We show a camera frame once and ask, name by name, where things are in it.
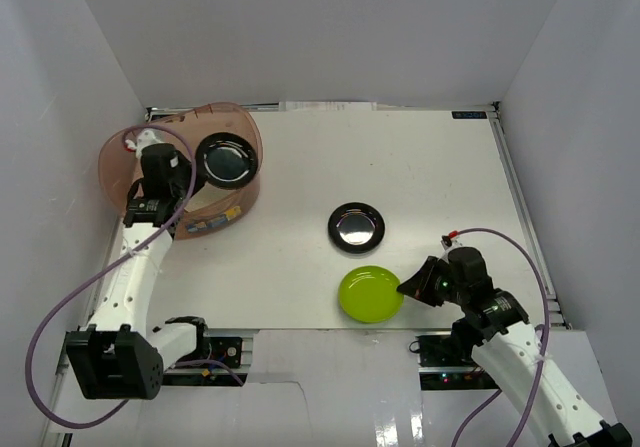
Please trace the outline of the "lime green plate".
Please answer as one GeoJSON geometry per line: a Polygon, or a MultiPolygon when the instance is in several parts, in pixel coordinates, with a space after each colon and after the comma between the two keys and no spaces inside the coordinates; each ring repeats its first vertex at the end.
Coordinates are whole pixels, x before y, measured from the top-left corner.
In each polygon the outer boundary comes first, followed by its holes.
{"type": "Polygon", "coordinates": [[[351,319],[374,324],[386,322],[401,309],[404,296],[397,291],[400,281],[383,267],[368,265],[348,272],[338,287],[338,303],[351,319]]]}

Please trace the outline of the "glossy black plate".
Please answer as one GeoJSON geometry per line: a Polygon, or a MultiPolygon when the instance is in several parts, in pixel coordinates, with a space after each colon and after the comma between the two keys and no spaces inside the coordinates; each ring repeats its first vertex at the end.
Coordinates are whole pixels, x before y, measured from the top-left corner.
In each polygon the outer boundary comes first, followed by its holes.
{"type": "Polygon", "coordinates": [[[198,175],[210,185],[235,190],[248,185],[259,170],[256,150],[244,138],[231,132],[205,137],[196,150],[198,175]]]}
{"type": "Polygon", "coordinates": [[[327,233],[333,246],[343,253],[364,255],[381,244],[386,224],[381,213],[371,205],[348,202],[331,213],[327,233]]]}

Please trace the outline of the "peach orange plate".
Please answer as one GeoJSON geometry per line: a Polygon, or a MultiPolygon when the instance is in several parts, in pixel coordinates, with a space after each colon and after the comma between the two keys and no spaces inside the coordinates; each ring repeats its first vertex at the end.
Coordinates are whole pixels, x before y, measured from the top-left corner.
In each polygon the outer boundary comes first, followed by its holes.
{"type": "Polygon", "coordinates": [[[203,208],[212,207],[214,204],[224,200],[231,194],[233,194],[232,190],[221,189],[209,183],[205,183],[197,193],[194,193],[191,196],[185,211],[195,212],[203,208]]]}

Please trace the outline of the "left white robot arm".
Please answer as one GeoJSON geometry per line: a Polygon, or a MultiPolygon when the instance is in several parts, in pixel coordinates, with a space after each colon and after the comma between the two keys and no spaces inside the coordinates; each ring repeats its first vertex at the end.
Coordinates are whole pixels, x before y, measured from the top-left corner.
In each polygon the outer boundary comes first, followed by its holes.
{"type": "Polygon", "coordinates": [[[199,366],[211,354],[196,317],[174,318],[157,331],[147,314],[160,265],[175,235],[177,212],[191,181],[191,164],[169,143],[140,151],[141,178],[123,219],[120,265],[88,325],[65,337],[66,354],[87,399],[155,398],[164,372],[183,359],[199,366]]]}

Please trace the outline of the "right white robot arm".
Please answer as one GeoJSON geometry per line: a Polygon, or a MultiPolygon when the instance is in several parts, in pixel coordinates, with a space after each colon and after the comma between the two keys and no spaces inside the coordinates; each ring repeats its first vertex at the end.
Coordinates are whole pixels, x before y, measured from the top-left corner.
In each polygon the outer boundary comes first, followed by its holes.
{"type": "Polygon", "coordinates": [[[431,307],[452,303],[463,316],[451,330],[451,351],[477,364],[521,414],[542,446],[629,446],[621,423],[610,424],[573,387],[515,297],[493,285],[479,250],[457,247],[430,256],[398,292],[431,307]]]}

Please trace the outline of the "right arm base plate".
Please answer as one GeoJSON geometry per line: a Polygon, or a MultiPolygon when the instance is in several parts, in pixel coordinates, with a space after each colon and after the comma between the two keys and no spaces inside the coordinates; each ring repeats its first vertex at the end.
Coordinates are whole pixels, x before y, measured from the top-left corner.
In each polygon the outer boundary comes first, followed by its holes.
{"type": "Polygon", "coordinates": [[[416,336],[408,350],[417,357],[423,392],[482,390],[495,386],[482,368],[460,356],[446,335],[416,336]]]}

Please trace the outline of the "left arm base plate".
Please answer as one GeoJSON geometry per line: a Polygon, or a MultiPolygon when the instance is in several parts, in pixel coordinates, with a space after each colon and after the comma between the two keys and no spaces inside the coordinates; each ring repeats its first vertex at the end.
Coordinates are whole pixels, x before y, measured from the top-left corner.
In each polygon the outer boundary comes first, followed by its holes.
{"type": "Polygon", "coordinates": [[[245,340],[205,336],[203,349],[180,358],[164,374],[164,385],[241,386],[247,377],[245,340]]]}

